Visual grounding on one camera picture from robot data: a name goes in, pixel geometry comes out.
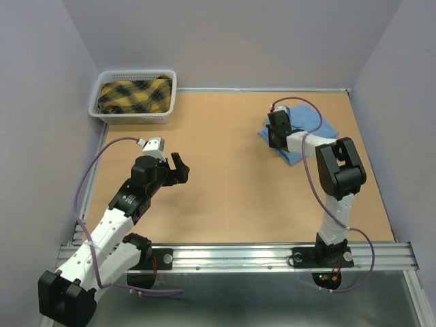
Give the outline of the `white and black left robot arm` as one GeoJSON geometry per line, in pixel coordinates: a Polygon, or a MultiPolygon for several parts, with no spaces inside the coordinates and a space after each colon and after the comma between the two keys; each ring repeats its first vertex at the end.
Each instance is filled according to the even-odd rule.
{"type": "Polygon", "coordinates": [[[131,232],[151,206],[161,187],[184,184],[189,167],[178,153],[167,159],[143,155],[135,160],[127,179],[95,229],[78,250],[55,272],[45,271],[38,288],[39,311],[64,326],[86,326],[105,291],[118,285],[130,268],[157,270],[152,242],[131,232]]]}

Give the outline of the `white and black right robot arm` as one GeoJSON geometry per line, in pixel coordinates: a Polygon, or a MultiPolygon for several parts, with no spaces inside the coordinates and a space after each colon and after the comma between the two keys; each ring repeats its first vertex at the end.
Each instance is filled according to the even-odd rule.
{"type": "Polygon", "coordinates": [[[302,158],[316,159],[317,171],[326,200],[321,203],[324,218],[312,247],[294,247],[291,265],[295,268],[330,268],[354,265],[348,247],[347,231],[352,203],[367,174],[351,138],[331,139],[294,129],[287,109],[268,114],[269,146],[286,152],[299,152],[302,158]]]}

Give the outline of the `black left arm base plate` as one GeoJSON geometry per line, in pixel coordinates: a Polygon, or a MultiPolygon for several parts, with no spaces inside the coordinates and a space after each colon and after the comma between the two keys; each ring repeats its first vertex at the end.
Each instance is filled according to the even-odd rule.
{"type": "Polygon", "coordinates": [[[174,250],[172,248],[152,248],[142,254],[138,264],[127,272],[127,284],[151,289],[156,285],[157,274],[172,270],[174,250]]]}

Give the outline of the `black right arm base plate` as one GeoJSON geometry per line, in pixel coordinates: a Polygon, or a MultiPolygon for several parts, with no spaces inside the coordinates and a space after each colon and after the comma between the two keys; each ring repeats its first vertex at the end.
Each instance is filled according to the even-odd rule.
{"type": "Polygon", "coordinates": [[[294,268],[312,269],[314,283],[327,290],[337,290],[342,282],[341,270],[354,267],[347,245],[294,247],[289,259],[290,266],[294,268]]]}

